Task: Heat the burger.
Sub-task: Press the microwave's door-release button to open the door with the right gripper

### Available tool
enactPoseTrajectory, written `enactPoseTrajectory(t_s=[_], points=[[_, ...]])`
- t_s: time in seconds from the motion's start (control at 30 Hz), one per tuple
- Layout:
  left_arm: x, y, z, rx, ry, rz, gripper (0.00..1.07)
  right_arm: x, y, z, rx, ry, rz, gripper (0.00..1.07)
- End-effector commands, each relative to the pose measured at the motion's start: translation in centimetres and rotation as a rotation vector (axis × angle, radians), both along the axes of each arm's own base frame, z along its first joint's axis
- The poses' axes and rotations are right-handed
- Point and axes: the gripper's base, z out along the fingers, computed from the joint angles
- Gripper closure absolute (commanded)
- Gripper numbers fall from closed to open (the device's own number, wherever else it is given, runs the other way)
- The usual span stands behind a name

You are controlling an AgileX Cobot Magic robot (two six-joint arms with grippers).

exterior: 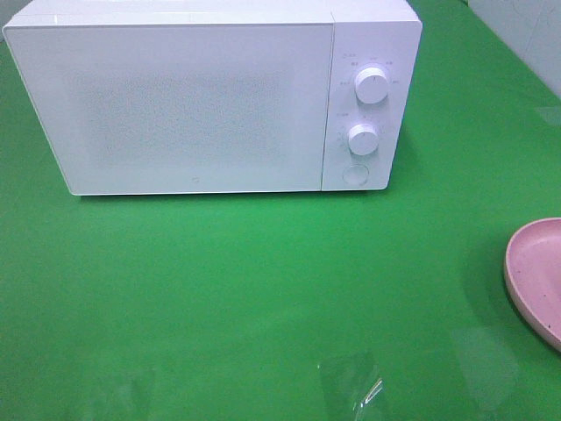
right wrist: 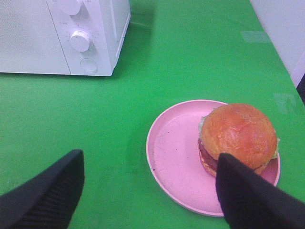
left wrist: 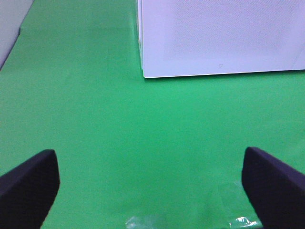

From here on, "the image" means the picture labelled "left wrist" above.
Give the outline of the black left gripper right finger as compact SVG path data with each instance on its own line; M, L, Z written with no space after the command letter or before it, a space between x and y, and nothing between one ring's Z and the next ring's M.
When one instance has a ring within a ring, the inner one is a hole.
M257 148L245 150L242 185L265 229L305 227L305 176Z

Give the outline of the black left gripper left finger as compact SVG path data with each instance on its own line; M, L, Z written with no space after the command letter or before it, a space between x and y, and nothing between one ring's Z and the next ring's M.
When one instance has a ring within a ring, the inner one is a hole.
M0 227L39 229L60 188L56 152L45 149L0 177Z

